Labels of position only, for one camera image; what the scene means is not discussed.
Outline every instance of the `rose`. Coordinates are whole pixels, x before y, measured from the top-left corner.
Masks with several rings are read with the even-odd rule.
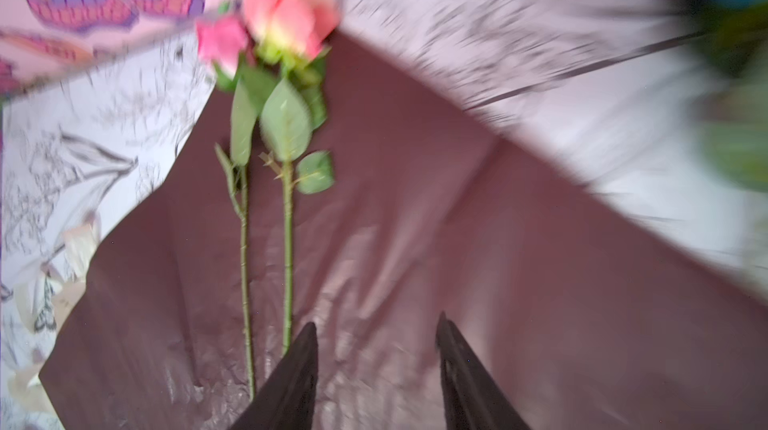
[[[263,46],[306,60],[320,54],[340,20],[334,0],[243,0],[243,18]]]
[[[233,79],[240,60],[240,51],[248,46],[248,32],[235,16],[226,16],[216,22],[197,21],[197,56],[201,61],[216,65],[229,79]]]

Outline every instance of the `dark brown wrapping paper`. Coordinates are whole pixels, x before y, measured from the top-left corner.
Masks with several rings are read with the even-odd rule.
[[[763,307],[344,36],[326,94],[312,149],[332,151],[337,183],[296,194],[294,217],[315,428],[444,428],[441,310],[533,428],[768,428]],[[91,263],[42,372],[68,430],[225,429],[247,404],[240,229],[213,151],[230,99],[211,96]],[[280,358],[283,215],[254,160],[263,382]]]

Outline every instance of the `rose stem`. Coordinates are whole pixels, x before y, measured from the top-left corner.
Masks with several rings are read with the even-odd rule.
[[[254,350],[250,332],[250,304],[248,303],[248,177],[246,167],[240,167],[240,289],[243,291],[243,334],[245,335],[245,361],[248,372],[248,395],[251,401],[256,394]]]
[[[285,299],[283,300],[283,356],[288,352],[293,320],[293,163],[283,162],[283,214],[285,214]]]

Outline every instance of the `green leaf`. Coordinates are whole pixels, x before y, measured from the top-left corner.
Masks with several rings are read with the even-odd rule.
[[[316,194],[333,185],[333,164],[327,150],[312,152],[296,167],[296,188],[302,194]]]
[[[232,162],[226,156],[224,151],[221,150],[220,145],[218,144],[214,145],[214,150],[216,151],[216,156],[218,157],[219,163],[221,164],[221,169],[224,170],[224,175],[226,176],[226,189],[230,192],[230,195],[234,195],[235,174],[234,174],[234,168],[232,166]]]
[[[283,58],[280,59],[280,74],[283,76],[283,79],[287,78],[299,63],[300,60],[296,56],[283,52]]]
[[[321,81],[326,78],[326,56],[328,55],[329,50],[330,47],[326,47],[322,50],[320,55],[310,62],[310,68],[320,75]]]
[[[235,165],[247,165],[250,159],[254,127],[277,79],[266,70],[240,66],[240,79],[232,99],[230,155]]]
[[[228,0],[225,0],[224,2],[219,4],[219,8],[216,9],[216,12],[218,12],[219,14],[227,13],[230,11],[231,6],[232,6],[232,3],[229,2]]]
[[[293,74],[296,76],[296,80],[300,83],[301,87],[314,87],[322,82],[322,75],[314,70],[312,66],[296,67],[293,70]]]
[[[744,121],[768,126],[768,44],[750,59],[741,78],[727,92],[730,113]]]
[[[280,61],[280,57],[283,52],[280,51],[280,47],[266,41],[262,41],[254,50],[254,54],[259,59],[262,59],[267,64],[274,66]]]
[[[704,126],[704,152],[725,176],[746,188],[768,192],[768,127],[718,121]]]
[[[307,107],[310,108],[312,129],[317,129],[328,118],[326,101],[322,98],[322,90],[318,86],[306,87],[301,90],[301,96],[304,98]]]
[[[234,92],[237,87],[237,72],[235,72],[234,77],[230,79],[216,62],[214,62],[214,70],[216,71],[216,87],[224,92]]]
[[[281,162],[300,157],[312,138],[310,109],[287,79],[266,99],[260,125],[264,143]]]

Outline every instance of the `artificial flower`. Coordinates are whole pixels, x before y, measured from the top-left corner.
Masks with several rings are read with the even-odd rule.
[[[215,64],[232,79],[237,72],[240,51],[248,46],[248,32],[235,16],[216,22],[197,21],[197,56],[203,62]]]
[[[322,41],[339,25],[335,0],[243,0],[243,17],[257,40],[314,60]]]

